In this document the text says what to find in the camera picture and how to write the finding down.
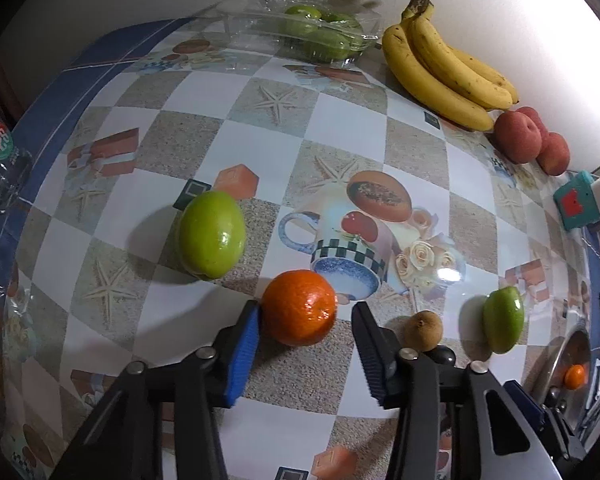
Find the dark plum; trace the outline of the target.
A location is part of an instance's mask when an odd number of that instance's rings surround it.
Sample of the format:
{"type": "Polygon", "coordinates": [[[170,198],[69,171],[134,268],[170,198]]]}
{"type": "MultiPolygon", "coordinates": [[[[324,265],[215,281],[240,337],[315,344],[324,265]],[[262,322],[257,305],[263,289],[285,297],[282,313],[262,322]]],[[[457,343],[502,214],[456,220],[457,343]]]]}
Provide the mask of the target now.
{"type": "Polygon", "coordinates": [[[424,355],[439,365],[454,367],[456,364],[454,350],[444,344],[438,344],[433,349],[425,351],[424,355]]]}

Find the checkered plastic tablecloth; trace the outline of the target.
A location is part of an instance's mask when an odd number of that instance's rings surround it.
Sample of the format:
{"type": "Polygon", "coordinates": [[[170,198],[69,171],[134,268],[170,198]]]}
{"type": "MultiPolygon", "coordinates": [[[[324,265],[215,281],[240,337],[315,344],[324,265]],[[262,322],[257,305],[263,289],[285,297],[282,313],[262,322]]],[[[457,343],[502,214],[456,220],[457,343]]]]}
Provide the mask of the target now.
{"type": "Polygon", "coordinates": [[[371,70],[211,47],[192,25],[134,27],[63,72],[15,134],[35,166],[12,215],[0,445],[27,479],[50,476],[108,378],[208,344],[289,270],[329,280],[336,322],[311,347],[261,342],[244,395],[220,416],[232,478],[309,477],[330,448],[355,452],[356,478],[384,476],[396,414],[366,387],[358,300],[392,330],[437,313],[460,364],[486,360],[526,387],[566,332],[559,317],[591,317],[582,236],[553,202],[559,181],[511,165],[371,70]],[[175,249],[185,207],[207,191],[230,194],[246,224],[244,253],[216,280],[189,274],[175,249]],[[482,308],[506,286],[524,328],[497,354],[482,308]]]}

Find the red apple middle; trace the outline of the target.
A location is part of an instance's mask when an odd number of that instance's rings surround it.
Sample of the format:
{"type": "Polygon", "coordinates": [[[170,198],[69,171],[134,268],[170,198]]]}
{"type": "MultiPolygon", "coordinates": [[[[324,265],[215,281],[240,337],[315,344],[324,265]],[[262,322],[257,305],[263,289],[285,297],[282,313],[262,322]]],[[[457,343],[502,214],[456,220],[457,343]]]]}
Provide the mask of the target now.
{"type": "Polygon", "coordinates": [[[567,141],[559,133],[550,132],[536,161],[549,176],[560,176],[568,169],[570,163],[567,141]]]}

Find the red apple front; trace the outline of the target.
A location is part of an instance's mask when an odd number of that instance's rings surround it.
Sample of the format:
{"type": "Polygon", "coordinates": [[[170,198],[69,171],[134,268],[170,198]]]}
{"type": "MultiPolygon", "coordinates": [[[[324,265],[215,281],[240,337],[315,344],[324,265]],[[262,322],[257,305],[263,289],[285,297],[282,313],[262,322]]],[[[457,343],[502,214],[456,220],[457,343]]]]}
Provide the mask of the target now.
{"type": "Polygon", "coordinates": [[[525,114],[505,112],[496,118],[494,140],[498,149],[515,164],[532,162],[540,154],[539,128],[525,114]]]}

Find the red apple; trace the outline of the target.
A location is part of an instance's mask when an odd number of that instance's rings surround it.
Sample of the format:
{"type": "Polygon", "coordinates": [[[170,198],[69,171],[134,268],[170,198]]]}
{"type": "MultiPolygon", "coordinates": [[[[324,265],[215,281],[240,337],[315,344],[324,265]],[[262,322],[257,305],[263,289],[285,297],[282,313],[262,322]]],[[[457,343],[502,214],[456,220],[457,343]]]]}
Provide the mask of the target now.
{"type": "Polygon", "coordinates": [[[515,164],[532,162],[540,154],[539,128],[525,114],[505,112],[496,118],[494,140],[498,149],[515,164]]]}
{"type": "Polygon", "coordinates": [[[560,176],[568,169],[570,163],[567,141],[559,133],[550,132],[536,161],[549,176],[560,176]]]}

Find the round steel tray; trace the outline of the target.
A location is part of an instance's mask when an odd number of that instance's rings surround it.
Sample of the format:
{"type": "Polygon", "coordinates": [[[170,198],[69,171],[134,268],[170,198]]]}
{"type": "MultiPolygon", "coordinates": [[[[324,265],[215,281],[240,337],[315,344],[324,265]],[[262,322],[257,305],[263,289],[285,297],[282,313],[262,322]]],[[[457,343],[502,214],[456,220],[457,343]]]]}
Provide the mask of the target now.
{"type": "Polygon", "coordinates": [[[540,368],[531,388],[532,398],[542,404],[553,388],[557,389],[555,403],[562,405],[564,419],[572,430],[577,430],[585,412],[585,402],[590,391],[591,344],[585,319],[569,310],[566,317],[566,332],[554,338],[547,347],[547,359],[540,368]],[[565,386],[565,377],[573,365],[584,369],[584,384],[570,390],[565,386]]]}

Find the clear plastic fruit box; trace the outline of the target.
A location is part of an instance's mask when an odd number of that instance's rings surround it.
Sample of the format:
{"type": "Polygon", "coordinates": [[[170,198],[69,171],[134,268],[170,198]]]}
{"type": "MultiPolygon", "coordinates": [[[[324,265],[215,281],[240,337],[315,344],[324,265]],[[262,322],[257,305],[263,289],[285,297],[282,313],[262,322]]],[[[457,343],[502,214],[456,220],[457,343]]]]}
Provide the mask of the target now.
{"type": "Polygon", "coordinates": [[[343,68],[377,44],[380,15],[355,1],[223,0],[213,8],[231,44],[343,68]]]}

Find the small green guava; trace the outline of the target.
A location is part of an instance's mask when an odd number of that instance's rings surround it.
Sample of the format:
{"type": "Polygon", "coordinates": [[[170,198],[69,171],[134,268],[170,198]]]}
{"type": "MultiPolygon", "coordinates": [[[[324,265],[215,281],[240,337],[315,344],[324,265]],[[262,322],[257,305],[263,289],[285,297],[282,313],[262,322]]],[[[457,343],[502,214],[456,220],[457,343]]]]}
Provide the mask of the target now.
{"type": "Polygon", "coordinates": [[[494,290],[482,308],[483,331],[489,348],[497,354],[509,352],[524,328],[524,302],[515,286],[494,290]]]}

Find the orange tangerine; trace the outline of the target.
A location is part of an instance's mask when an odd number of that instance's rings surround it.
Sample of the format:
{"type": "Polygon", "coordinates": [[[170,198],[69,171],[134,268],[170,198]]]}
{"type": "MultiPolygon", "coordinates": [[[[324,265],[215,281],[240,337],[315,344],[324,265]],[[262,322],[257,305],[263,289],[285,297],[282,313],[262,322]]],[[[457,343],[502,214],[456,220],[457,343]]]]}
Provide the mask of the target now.
{"type": "Polygon", "coordinates": [[[332,330],[336,292],[320,274],[290,270],[268,283],[260,301],[265,333],[289,347],[313,346],[332,330]]]}

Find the brown longan fruit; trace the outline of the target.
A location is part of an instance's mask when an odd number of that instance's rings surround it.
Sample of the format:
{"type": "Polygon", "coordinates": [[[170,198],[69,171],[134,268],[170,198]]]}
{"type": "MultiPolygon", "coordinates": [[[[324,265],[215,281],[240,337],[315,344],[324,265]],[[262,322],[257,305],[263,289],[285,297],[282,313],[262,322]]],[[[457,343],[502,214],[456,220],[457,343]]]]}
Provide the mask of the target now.
{"type": "Polygon", "coordinates": [[[412,315],[404,327],[404,342],[419,352],[436,348],[443,335],[443,325],[439,315],[429,310],[412,315]]]}

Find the teal plastic basket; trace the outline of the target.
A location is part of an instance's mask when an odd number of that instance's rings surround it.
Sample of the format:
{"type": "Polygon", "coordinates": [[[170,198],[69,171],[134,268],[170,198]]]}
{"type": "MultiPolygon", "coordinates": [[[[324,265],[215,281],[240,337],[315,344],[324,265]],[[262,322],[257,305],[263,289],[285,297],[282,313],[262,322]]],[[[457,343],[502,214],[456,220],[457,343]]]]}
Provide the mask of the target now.
{"type": "Polygon", "coordinates": [[[593,193],[594,182],[592,174],[580,171],[554,193],[554,202],[566,231],[600,220],[593,193]]]}

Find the yellow banana bunch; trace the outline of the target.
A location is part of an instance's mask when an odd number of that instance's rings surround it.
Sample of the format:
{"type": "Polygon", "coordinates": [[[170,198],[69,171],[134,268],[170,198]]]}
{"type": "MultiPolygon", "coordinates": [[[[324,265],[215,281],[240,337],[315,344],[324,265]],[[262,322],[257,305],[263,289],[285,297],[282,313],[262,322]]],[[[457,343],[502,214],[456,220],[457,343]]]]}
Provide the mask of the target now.
{"type": "Polygon", "coordinates": [[[385,30],[381,50],[389,70],[422,105],[465,129],[488,132],[490,111],[517,104],[517,90],[491,66],[449,46],[432,14],[431,0],[410,0],[401,21],[385,30]]]}

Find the large green guava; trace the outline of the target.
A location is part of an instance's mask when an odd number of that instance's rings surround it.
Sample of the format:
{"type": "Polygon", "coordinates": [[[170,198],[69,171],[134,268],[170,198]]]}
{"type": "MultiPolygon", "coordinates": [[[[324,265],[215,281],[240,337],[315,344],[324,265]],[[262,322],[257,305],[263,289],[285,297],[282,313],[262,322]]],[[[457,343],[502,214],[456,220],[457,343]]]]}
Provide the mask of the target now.
{"type": "Polygon", "coordinates": [[[222,278],[238,263],[246,244],[242,210],[230,194],[207,191],[184,209],[175,232],[182,267],[207,280],[222,278]]]}

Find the tangerine in tray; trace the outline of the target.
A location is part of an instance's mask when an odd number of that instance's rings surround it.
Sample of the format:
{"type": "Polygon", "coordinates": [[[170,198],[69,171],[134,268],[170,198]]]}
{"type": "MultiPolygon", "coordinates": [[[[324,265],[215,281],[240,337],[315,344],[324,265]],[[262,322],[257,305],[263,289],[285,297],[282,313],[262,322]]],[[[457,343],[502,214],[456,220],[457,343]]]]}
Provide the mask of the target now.
{"type": "Polygon", "coordinates": [[[564,387],[567,390],[578,390],[585,385],[588,380],[588,372],[583,364],[573,364],[564,375],[564,387]]]}

